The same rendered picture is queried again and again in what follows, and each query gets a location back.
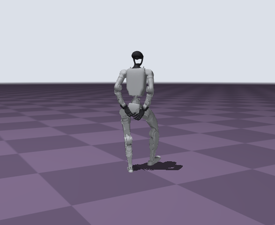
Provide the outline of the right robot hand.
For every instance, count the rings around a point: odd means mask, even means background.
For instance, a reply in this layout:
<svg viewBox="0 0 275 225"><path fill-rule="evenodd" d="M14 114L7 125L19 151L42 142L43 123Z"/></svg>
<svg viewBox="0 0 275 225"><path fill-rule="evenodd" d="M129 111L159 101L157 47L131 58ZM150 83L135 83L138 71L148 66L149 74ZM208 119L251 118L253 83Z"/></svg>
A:
<svg viewBox="0 0 275 225"><path fill-rule="evenodd" d="M149 107L146 107L146 109L144 109L142 106L142 109L140 109L139 113L135 115L136 117L135 116L132 116L132 117L135 117L134 118L135 120L140 120L142 118L142 116L144 115L144 112L147 111L148 108Z"/></svg>

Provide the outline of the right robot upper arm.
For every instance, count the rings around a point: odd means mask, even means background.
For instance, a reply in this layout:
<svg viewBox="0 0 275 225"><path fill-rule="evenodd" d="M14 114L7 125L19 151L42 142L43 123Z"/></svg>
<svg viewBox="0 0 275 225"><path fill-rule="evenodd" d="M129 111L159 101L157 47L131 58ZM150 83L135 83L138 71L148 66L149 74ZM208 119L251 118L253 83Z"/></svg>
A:
<svg viewBox="0 0 275 225"><path fill-rule="evenodd" d="M153 93L154 92L154 73L151 69L145 69L145 74L147 76L148 81L148 87L146 88L147 93Z"/></svg>

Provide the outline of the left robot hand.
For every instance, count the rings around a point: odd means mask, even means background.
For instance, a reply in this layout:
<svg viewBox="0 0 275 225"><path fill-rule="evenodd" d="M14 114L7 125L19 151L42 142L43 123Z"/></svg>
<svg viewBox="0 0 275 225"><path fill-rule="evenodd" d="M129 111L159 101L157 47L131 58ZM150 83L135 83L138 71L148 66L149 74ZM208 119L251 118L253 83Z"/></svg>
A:
<svg viewBox="0 0 275 225"><path fill-rule="evenodd" d="M129 117L131 117L131 116L133 116L133 115L135 115L136 113L134 112L134 114L129 110L129 108L127 107L127 104L123 107L122 105L120 105L121 106L121 108L122 109L124 109L125 110L125 113L129 116Z"/></svg>

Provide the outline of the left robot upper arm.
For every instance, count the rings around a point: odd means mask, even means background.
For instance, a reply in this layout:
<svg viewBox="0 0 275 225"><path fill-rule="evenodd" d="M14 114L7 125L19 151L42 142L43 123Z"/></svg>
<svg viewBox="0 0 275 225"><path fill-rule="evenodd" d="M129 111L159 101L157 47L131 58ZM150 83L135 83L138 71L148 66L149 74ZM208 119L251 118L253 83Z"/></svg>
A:
<svg viewBox="0 0 275 225"><path fill-rule="evenodd" d="M118 79L115 83L115 86L114 86L114 90L116 92L122 90L121 84L123 83L124 79L126 78L126 71L127 71L127 69L123 69L120 71L119 77L118 77Z"/></svg>

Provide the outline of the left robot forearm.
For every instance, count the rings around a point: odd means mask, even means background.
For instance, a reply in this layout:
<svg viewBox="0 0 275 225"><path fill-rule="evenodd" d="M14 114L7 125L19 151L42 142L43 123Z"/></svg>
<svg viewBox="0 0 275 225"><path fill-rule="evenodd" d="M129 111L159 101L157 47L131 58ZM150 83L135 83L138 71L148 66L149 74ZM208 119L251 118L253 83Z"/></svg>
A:
<svg viewBox="0 0 275 225"><path fill-rule="evenodd" d="M124 107L126 104L125 104L124 99L122 97L122 93L119 92L119 91L117 91L117 92L114 91L114 93L117 96L118 103Z"/></svg>

